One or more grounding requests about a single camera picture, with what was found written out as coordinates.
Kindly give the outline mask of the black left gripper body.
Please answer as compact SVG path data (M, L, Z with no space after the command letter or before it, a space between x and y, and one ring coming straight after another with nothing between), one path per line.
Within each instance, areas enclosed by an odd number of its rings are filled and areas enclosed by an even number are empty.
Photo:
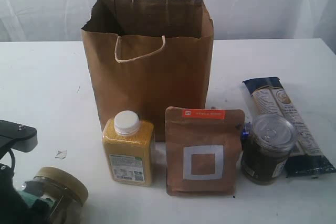
M50 206L37 198L29 205L13 186L16 158L13 150L31 152L37 145L34 127L1 120L1 158L10 155L11 164L1 164L1 223L50 223Z

